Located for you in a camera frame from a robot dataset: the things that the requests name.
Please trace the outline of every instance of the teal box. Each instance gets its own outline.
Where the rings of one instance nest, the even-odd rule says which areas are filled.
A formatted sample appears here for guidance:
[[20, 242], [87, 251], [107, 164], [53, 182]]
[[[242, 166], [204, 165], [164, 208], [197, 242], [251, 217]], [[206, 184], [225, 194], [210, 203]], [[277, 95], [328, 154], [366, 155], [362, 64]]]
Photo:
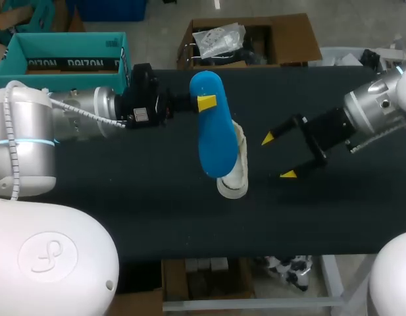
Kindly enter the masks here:
[[8, 30], [0, 30], [0, 42], [8, 45], [15, 33], [42, 33], [50, 32], [55, 16], [55, 6], [52, 0], [6, 0], [3, 12], [32, 5], [34, 12], [28, 24], [13, 26]]
[[0, 62], [0, 88], [11, 80], [51, 92], [108, 86], [122, 93], [131, 83], [126, 34], [15, 34]]

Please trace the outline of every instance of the black table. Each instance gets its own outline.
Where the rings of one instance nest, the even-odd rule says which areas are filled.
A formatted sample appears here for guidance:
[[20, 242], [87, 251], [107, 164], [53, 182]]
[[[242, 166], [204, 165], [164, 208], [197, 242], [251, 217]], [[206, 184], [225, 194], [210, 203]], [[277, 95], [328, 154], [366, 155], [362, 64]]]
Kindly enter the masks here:
[[[261, 147], [291, 114], [312, 118], [341, 106], [374, 77], [362, 67], [219, 70], [232, 118], [248, 142], [249, 190], [223, 198], [201, 170], [196, 116], [166, 128], [57, 146], [57, 185], [34, 201], [75, 207], [111, 234], [121, 262], [175, 257], [374, 253], [406, 231], [406, 131], [329, 165], [305, 180], [278, 178], [307, 154], [292, 135]], [[157, 71], [177, 92], [194, 71]]]

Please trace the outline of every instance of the white shoe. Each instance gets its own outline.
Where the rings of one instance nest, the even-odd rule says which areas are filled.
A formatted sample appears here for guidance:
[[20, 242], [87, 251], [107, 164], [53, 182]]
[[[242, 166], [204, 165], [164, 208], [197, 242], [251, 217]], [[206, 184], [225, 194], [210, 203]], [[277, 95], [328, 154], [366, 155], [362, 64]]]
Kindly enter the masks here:
[[233, 121], [236, 138], [238, 139], [238, 158], [234, 168], [229, 174], [217, 178], [217, 189], [228, 199], [239, 199], [248, 191], [248, 160], [247, 138], [243, 134], [242, 127]]

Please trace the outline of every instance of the cable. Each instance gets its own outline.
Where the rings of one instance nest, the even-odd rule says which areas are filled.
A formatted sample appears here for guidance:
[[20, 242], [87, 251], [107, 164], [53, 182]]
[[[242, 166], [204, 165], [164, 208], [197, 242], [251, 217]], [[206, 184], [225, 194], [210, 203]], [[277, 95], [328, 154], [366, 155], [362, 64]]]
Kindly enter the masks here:
[[88, 117], [89, 119], [96, 120], [97, 122], [105, 123], [105, 124], [112, 125], [112, 126], [119, 127], [119, 128], [125, 128], [125, 124], [122, 124], [121, 122], [119, 122], [117, 120], [109, 120], [108, 118], [98, 117], [97, 115], [91, 114], [90, 112], [81, 110], [77, 107], [73, 107], [71, 105], [68, 105], [66, 103], [63, 103], [63, 102], [60, 102], [60, 101], [57, 101], [54, 99], [51, 99], [51, 102], [52, 102], [52, 104], [56, 105], [57, 107], [60, 107], [61, 109], [78, 113], [79, 115], [83, 115], [85, 117]]
[[383, 131], [382, 133], [379, 133], [369, 139], [367, 139], [365, 142], [359, 144], [358, 146], [355, 146], [354, 148], [350, 149], [350, 153], [357, 153], [359, 150], [365, 148], [366, 146], [368, 146], [369, 144], [371, 144], [372, 142], [375, 142], [376, 140], [379, 140], [380, 138], [391, 134], [392, 132], [395, 132], [396, 130], [399, 130], [400, 128], [406, 127], [406, 122], [403, 121], [400, 124], [389, 128], [388, 130]]
[[13, 170], [13, 192], [11, 193], [11, 201], [16, 201], [20, 193], [20, 165], [18, 163], [17, 144], [14, 136], [13, 118], [11, 116], [10, 95], [15, 87], [25, 87], [19, 81], [10, 81], [5, 86], [4, 93], [4, 121], [5, 130], [7, 132], [8, 145], [11, 158], [11, 169]]

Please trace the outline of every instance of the plastic bag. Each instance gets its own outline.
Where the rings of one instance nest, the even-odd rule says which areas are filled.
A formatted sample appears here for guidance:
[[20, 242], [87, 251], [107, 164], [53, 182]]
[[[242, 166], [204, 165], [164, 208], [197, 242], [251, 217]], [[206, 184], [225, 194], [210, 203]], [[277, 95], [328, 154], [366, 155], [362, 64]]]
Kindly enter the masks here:
[[202, 59], [242, 48], [245, 27], [238, 23], [192, 34]]
[[266, 269], [271, 277], [278, 275], [283, 283], [292, 284], [303, 292], [308, 290], [309, 272], [313, 266], [311, 255], [258, 257], [255, 264]]

